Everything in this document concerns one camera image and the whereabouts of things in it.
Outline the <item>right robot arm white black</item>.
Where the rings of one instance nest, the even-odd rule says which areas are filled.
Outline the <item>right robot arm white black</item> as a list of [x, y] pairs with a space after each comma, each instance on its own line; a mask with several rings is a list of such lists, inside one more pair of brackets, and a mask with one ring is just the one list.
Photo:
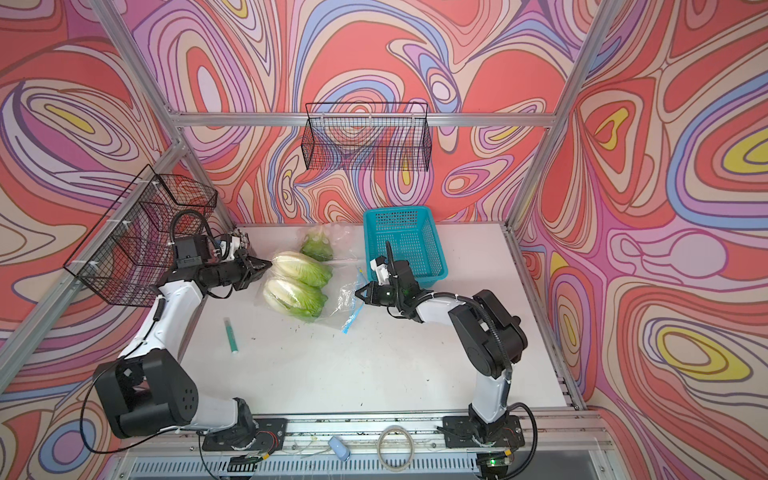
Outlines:
[[380, 256], [370, 262], [375, 279], [355, 296], [364, 304], [396, 309], [398, 320], [451, 326], [477, 377], [468, 407], [466, 431], [445, 427], [456, 440], [491, 445], [509, 428], [507, 404], [513, 365], [528, 347], [521, 320], [497, 296], [484, 289], [471, 297], [422, 288], [405, 260]]

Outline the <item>chinese cabbage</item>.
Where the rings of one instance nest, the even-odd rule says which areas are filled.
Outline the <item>chinese cabbage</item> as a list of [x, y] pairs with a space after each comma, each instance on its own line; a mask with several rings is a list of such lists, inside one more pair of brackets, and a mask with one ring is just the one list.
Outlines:
[[283, 277], [267, 280], [263, 297], [275, 311], [307, 321], [319, 318], [328, 300], [320, 289]]
[[285, 251], [272, 259], [273, 267], [285, 277], [315, 288], [323, 288], [332, 278], [332, 269], [299, 252]]

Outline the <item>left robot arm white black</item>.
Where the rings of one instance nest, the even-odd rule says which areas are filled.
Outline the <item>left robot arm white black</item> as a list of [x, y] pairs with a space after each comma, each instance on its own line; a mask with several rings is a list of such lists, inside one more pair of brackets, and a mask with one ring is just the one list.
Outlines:
[[199, 390], [182, 368], [184, 338], [206, 297], [218, 287], [247, 289], [271, 263], [253, 256], [246, 234], [213, 241], [203, 235], [173, 242], [171, 267], [156, 284], [154, 302], [118, 359], [97, 367], [93, 385], [119, 439], [193, 430], [224, 449], [245, 450], [258, 434], [247, 402]]

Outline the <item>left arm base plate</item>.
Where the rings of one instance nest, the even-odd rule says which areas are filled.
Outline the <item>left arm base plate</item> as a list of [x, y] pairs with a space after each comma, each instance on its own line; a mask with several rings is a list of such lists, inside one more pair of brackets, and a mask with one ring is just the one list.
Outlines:
[[262, 452], [274, 453], [284, 444], [287, 418], [257, 418], [255, 427], [249, 430], [234, 426], [227, 430], [208, 433], [203, 437], [202, 450], [205, 452]]

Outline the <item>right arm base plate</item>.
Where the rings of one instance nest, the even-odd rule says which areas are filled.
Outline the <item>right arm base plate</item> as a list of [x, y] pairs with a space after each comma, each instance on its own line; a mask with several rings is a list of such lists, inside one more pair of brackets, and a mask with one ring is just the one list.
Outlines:
[[493, 423], [470, 416], [445, 416], [437, 431], [447, 448], [504, 448], [515, 451], [525, 444], [525, 437], [515, 415], [507, 415]]

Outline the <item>clear zip-top bag blue seal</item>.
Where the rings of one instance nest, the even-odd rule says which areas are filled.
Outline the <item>clear zip-top bag blue seal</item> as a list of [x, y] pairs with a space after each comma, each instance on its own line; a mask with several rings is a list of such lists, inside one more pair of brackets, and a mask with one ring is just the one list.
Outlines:
[[347, 334], [364, 306], [363, 301], [355, 295], [359, 288], [367, 284], [364, 265], [356, 261], [334, 261], [327, 266], [332, 276], [321, 289], [327, 300], [318, 317], [306, 317], [302, 321]]

